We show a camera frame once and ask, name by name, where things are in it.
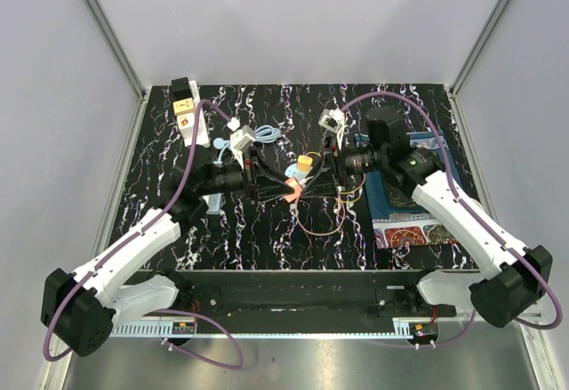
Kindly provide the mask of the pink USB charger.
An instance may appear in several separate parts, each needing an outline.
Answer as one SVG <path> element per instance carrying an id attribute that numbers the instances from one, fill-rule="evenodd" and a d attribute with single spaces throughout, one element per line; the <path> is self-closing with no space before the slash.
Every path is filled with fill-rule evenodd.
<path id="1" fill-rule="evenodd" d="M 285 184 L 292 190 L 292 192 L 288 195 L 285 195 L 284 199 L 288 203 L 293 203 L 301 196 L 303 187 L 295 177 L 290 177 L 287 179 L 285 181 Z"/>

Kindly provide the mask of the round light blue socket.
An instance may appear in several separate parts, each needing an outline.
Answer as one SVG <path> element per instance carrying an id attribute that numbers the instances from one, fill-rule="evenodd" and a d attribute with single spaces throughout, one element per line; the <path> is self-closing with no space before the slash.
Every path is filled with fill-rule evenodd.
<path id="1" fill-rule="evenodd" d="M 287 178 L 295 178 L 297 181 L 301 181 L 307 176 L 308 172 L 299 169 L 297 163 L 292 163 L 286 168 L 284 174 Z"/>

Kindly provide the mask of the yellow USB charger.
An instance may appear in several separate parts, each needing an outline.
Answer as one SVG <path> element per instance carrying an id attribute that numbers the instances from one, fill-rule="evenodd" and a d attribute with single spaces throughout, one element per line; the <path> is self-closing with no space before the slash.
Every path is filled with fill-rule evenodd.
<path id="1" fill-rule="evenodd" d="M 299 155 L 297 160 L 297 169 L 301 172 L 310 172 L 313 164 L 313 158 L 309 155 Z"/>

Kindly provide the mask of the light blue power strip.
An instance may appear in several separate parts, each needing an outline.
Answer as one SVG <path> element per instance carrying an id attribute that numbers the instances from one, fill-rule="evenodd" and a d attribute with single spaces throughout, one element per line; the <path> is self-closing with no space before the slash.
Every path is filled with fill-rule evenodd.
<path id="1" fill-rule="evenodd" d="M 222 199 L 223 199 L 223 194 L 208 195 L 206 200 L 208 205 L 208 210 L 206 214 L 214 216 L 221 215 Z"/>

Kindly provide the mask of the white cube socket adapter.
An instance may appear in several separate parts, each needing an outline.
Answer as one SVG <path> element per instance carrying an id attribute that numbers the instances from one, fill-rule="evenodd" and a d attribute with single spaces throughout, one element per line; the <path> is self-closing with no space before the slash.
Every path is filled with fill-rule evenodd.
<path id="1" fill-rule="evenodd" d="M 186 133 L 189 132 L 191 133 L 193 131 L 193 128 L 195 126 L 195 114 L 194 113 L 186 113 L 186 114 L 181 114 L 181 115 L 177 115 L 177 125 L 178 128 L 180 130 L 181 133 Z"/>

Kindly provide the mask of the beige travel adapter cube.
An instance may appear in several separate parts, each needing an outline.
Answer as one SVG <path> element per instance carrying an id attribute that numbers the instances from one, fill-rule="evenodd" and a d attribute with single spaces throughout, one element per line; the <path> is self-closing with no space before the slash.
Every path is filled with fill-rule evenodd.
<path id="1" fill-rule="evenodd" d="M 176 100 L 172 107 L 175 115 L 185 115 L 193 113 L 195 110 L 195 104 L 191 98 Z"/>

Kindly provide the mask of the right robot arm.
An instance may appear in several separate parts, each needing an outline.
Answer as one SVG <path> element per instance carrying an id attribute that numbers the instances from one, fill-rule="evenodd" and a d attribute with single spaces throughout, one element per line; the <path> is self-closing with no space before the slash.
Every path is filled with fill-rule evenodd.
<path id="1" fill-rule="evenodd" d="M 548 291 L 552 257 L 533 249 L 500 227 L 455 181 L 445 151 L 414 145 L 403 117 L 392 107 L 366 116 L 368 141 L 343 145 L 346 116 L 326 109 L 319 124 L 333 133 L 332 156 L 351 175 L 378 171 L 392 186 L 431 214 L 475 261 L 475 273 L 426 273 L 404 293 L 406 310 L 424 315 L 436 305 L 473 309 L 496 328 L 503 328 Z"/>

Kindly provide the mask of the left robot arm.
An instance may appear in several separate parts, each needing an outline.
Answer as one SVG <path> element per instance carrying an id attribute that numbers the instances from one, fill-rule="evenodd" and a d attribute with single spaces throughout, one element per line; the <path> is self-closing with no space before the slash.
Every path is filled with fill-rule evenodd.
<path id="1" fill-rule="evenodd" d="M 47 276 L 40 314 L 47 329 L 46 360 L 60 359 L 50 351 L 52 337 L 85 357 L 98 350 L 115 328 L 145 314 L 164 310 L 181 315 L 193 310 L 194 286 L 173 270 L 155 271 L 134 285 L 128 280 L 206 214 L 208 195 L 245 192 L 266 201 L 293 193 L 283 174 L 251 159 L 244 165 L 221 167 L 193 162 L 190 157 L 185 169 L 177 171 L 173 190 L 105 251 L 72 272 L 57 268 Z"/>

